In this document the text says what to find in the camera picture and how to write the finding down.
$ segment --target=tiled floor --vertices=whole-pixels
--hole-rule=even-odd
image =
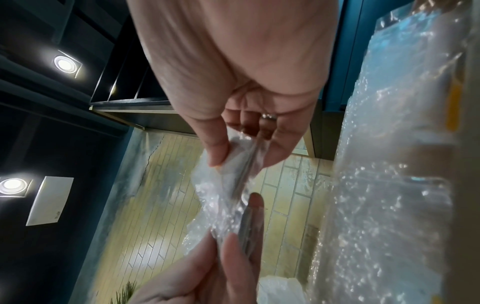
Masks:
[[[108,303],[128,281],[142,284],[183,256],[179,244],[200,208],[190,172],[201,151],[198,139],[165,134],[137,195],[117,211],[92,285],[93,302]],[[261,276],[306,283],[331,169],[331,161],[292,155],[255,179],[254,191],[265,201]]]

